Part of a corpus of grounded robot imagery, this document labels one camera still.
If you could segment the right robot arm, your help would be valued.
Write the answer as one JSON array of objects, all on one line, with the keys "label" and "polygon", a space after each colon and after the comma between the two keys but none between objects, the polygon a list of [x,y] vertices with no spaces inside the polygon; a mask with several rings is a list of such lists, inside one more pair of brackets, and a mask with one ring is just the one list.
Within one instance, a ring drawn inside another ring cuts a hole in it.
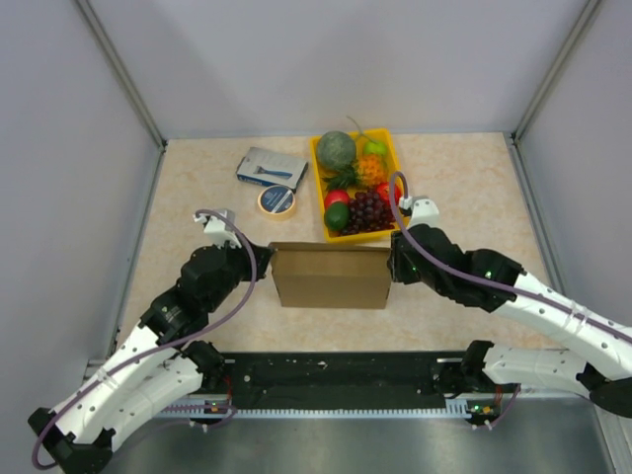
[{"label": "right robot arm", "polygon": [[427,224],[392,233],[388,268],[396,282],[421,282],[456,304],[514,320],[560,346],[528,350],[473,342],[460,367],[468,388],[540,386],[630,417],[630,327],[556,292],[499,252],[462,251]]}]

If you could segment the brown cardboard box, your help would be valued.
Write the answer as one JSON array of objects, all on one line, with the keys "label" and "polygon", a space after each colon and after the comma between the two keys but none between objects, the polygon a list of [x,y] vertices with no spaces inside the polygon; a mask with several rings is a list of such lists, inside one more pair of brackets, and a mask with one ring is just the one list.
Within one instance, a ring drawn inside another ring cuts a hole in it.
[{"label": "brown cardboard box", "polygon": [[386,307],[389,249],[307,242],[277,242],[272,248],[272,276],[283,307]]}]

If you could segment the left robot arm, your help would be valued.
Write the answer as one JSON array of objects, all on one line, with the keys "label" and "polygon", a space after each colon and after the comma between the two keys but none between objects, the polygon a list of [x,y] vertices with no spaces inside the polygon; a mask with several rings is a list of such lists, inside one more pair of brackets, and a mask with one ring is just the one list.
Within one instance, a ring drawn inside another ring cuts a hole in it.
[{"label": "left robot arm", "polygon": [[199,390],[228,387],[223,355],[198,332],[243,281],[266,274],[270,247],[196,249],[176,284],[157,296],[118,350],[68,400],[29,417],[65,473],[99,473],[157,414]]}]

